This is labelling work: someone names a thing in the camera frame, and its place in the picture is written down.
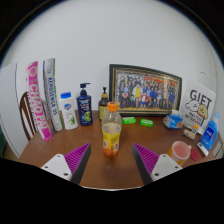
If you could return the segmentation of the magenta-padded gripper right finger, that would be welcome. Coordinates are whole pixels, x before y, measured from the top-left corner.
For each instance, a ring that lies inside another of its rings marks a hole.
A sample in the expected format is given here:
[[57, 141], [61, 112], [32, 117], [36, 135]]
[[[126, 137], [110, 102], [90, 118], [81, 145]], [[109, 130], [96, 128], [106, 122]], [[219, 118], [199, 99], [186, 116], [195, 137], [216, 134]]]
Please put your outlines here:
[[144, 185], [182, 169], [182, 167], [167, 154], [158, 155], [136, 143], [132, 145], [132, 154]]

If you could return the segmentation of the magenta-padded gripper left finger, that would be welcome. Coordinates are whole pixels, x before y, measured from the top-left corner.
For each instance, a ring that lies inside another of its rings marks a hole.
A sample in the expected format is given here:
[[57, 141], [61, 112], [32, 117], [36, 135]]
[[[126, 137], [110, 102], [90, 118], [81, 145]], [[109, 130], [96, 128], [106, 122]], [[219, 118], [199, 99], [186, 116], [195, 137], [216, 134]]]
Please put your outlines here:
[[66, 155], [56, 154], [42, 166], [42, 169], [79, 185], [90, 154], [91, 144], [87, 143]]

